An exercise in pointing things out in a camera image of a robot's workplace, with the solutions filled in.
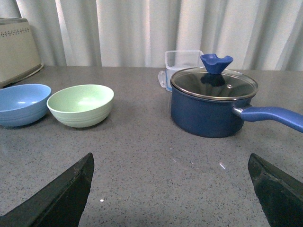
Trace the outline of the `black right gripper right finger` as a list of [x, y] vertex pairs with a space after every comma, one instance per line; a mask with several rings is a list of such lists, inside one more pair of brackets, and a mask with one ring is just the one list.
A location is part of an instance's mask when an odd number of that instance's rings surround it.
[[248, 171], [255, 194], [272, 227], [303, 225], [303, 183], [252, 153]]

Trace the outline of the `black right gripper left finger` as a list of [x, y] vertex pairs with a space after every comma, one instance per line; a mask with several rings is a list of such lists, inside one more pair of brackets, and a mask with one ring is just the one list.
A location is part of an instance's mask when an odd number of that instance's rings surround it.
[[88, 153], [28, 200], [1, 216], [2, 227], [76, 227], [85, 209], [94, 173]]

